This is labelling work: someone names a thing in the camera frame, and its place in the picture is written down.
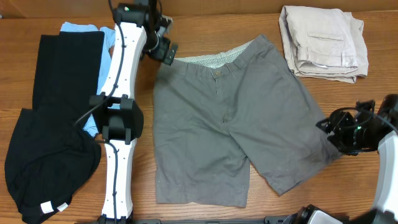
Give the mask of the light blue shirt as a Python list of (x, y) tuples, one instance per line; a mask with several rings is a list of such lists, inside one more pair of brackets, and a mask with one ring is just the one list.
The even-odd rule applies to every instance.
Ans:
[(64, 22), (60, 29), (64, 59), (59, 70), (66, 94), (66, 118), (93, 137), (98, 134), (98, 128), (92, 115), (84, 114), (90, 108), (90, 96), (101, 93), (108, 77), (109, 50), (115, 43), (115, 35), (115, 30), (93, 24)]

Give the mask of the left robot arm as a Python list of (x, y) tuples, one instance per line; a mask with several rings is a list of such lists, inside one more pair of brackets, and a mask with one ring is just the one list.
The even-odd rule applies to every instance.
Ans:
[(112, 7), (115, 44), (101, 91), (90, 97), (90, 115), (106, 151), (106, 195), (97, 223), (132, 223), (131, 177), (134, 148), (144, 125), (135, 99), (139, 62), (149, 58), (171, 65), (178, 46), (165, 37), (173, 20), (159, 0), (140, 0)]

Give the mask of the black garment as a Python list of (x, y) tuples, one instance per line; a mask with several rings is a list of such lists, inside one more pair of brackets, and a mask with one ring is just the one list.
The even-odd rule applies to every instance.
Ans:
[(32, 107), (21, 110), (4, 166), (7, 189), (26, 223), (42, 223), (69, 205), (100, 162), (101, 147), (83, 128), (103, 42), (100, 31), (40, 39)]

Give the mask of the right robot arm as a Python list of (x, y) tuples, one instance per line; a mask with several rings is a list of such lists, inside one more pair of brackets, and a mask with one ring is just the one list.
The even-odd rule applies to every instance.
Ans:
[(376, 151), (377, 189), (371, 210), (347, 223), (397, 223), (397, 95), (387, 95), (374, 112), (375, 101), (334, 110), (316, 127), (345, 155)]

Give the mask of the grey shorts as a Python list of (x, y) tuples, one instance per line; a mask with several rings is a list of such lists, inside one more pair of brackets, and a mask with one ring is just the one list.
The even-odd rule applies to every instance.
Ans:
[(324, 114), (264, 35), (162, 65), (154, 87), (156, 199), (245, 207), (254, 167), (279, 195), (340, 153)]

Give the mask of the folded beige pants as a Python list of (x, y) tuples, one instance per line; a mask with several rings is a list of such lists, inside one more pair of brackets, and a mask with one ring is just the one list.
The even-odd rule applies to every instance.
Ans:
[(284, 6), (279, 26), (287, 65), (296, 76), (355, 83), (368, 75), (364, 22), (351, 12)]

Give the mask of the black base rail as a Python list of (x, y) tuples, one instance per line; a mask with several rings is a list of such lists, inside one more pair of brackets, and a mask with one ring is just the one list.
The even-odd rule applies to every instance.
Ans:
[(217, 219), (217, 220), (133, 220), (133, 224), (282, 224), (293, 223), (296, 214), (283, 216), (266, 216), (260, 219)]

